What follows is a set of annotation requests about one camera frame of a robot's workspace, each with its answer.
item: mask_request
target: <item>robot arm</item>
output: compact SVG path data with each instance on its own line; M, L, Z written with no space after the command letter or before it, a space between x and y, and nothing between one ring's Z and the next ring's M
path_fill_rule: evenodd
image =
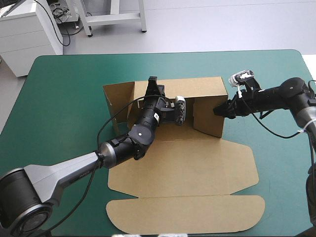
M290 110L297 125L307 132L316 150L316 99L310 83L307 86L300 78L290 78L280 86L262 90L252 71L237 73L229 81L231 86L238 88L238 92L232 100L214 108L216 115L234 119L236 116L260 112L260 119L262 119L273 110ZM246 90L240 90L242 85L246 87ZM314 197L316 187L315 181L313 182L315 171L310 169L308 174L306 192L309 215L311 223L316 226L316 199Z
M0 236L24 237L42 226L58 206L63 189L96 168L112 168L130 158L142 158L162 122L182 125L185 99L167 101L164 86L150 77L137 122L124 135L106 141L97 152L52 166L28 165L0 178Z

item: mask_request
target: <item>brown cardboard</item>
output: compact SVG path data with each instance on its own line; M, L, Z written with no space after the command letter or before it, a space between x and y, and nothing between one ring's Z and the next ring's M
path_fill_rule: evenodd
M257 224L264 209L260 196L231 195L115 200L106 207L117 228L141 235L243 231Z
M110 170L109 188L139 198L229 195L259 181L252 150L223 139L155 141Z
M104 86L110 113L143 96L147 84L136 81ZM158 84L165 86L167 97L186 98L186 121L183 126L161 124L144 158L110 170L109 187L138 199L109 202L109 218L131 234L199 234L251 228L260 220L265 204L257 196L230 196L257 184L259 178L251 149L220 138L224 119L215 116L212 109L227 100L222 79L158 80ZM132 126L141 104L126 109L114 126L118 128L117 122L124 121Z

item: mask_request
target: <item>white cabinet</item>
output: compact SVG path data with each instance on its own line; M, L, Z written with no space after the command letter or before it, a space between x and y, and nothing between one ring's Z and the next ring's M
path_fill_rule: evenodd
M49 13L58 38L62 36L46 0L39 0ZM13 73L25 76L34 60L41 55L63 54L53 26L44 9L33 0L26 0L6 17L0 17L0 55Z

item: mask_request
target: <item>electrical cable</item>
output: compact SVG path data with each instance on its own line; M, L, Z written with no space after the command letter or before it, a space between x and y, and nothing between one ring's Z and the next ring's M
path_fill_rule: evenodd
M145 99L145 98L149 98L149 97L160 97L160 98L163 98L163 99L167 99L169 100L171 103L172 103L172 100L169 99L168 97L165 97L165 96L161 96L161 95L145 95L145 96L142 96L142 97L138 97L137 99L135 100L132 100L131 102L127 103L124 107L122 107L122 109L120 109L116 114L114 114L112 117L110 117L103 125L102 127L100 128L99 132L98 132L98 135L97 135L97 147L98 147L98 152L100 152L100 134L101 132L103 131L103 129L106 127L106 125L108 125L108 123L114 119L119 113L121 113L124 109L126 109L129 105L133 104L134 102L138 101L138 100L141 100L141 99Z
M252 109L247 105L247 103L245 102L245 100L241 97L242 101L244 102L244 104L246 105L246 107L249 109L250 113L252 114L252 116L257 120L257 122L263 126L268 132L272 133L274 136L277 136L277 137L280 137L280 138L284 138L284 139L289 139L289 138L292 138L292 137L295 137L297 136L298 134L300 134L300 132L296 132L294 133L293 135L291 136L282 136L282 135L279 135L273 131L271 131L269 128L267 128L258 118L257 116L255 116L254 112L252 111Z
M60 41L60 39L59 39L59 37L58 37L58 35L57 35L57 32L56 32L55 26L54 26L54 24L53 24L53 21L51 20L51 18L50 18L50 16L49 16L47 10L45 9L45 7L44 7L39 1L37 1L37 0L33 0L33 1L36 2L36 3L38 3L38 4L44 9L44 11L46 12L46 14L47 14L47 16L48 16L48 18L49 18L49 20L50 20L50 22L51 22L51 25L53 26L55 35L56 35L58 41L61 43L61 45L65 46L65 47L69 46L69 45L70 45L70 35L68 35L68 38L69 38L68 44L63 44L63 43Z
M90 186L91 186L91 183L92 183L92 180L93 180L93 177L94 177L94 173L95 173L95 170L97 169L97 167L99 166L100 164L100 161L97 161L94 168L93 168L93 171L90 175L90 179L89 179L89 182L88 182L88 185L87 187L85 188L85 191L84 191L84 194L82 195L81 199L78 201L78 203L73 207L73 209L63 218L61 219L59 222L57 222L55 225L53 225L52 227L50 227L49 229L47 229L46 231L44 231L43 233L39 234L39 235L36 235L35 237L40 237L40 236L44 236L46 233L54 230L56 227L58 227L60 224L62 224L68 217L71 216L71 214L74 213L74 211L78 208L78 206L83 202L83 200L85 199L89 189L90 189Z
M312 86L311 86L311 82L316 82L315 80L309 80L308 81L308 88L310 89L310 91L312 92L312 94L311 94L311 99L314 99L315 98L315 92L314 92L314 90L312 89Z

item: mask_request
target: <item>green table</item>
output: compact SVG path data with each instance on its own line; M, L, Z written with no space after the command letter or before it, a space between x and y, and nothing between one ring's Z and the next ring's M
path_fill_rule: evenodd
M312 79L295 50L197 52L161 54L69 55L39 57L0 136L0 174L28 164L51 165L96 149L96 135L109 113L102 85L123 81L222 76L251 69L262 88L291 77ZM273 112L263 122L289 135L297 130L289 111ZM114 136L111 126L102 140ZM310 166L308 139L283 140L257 124L252 116L225 121L224 139L253 149L260 182L241 195L261 195L266 201L261 221L232 236L291 236L309 228L305 180ZM78 210L53 231L54 235L106 236L121 233L107 217L105 206L127 195L109 190L108 171L97 171L91 190ZM64 191L48 228L79 200L87 177Z

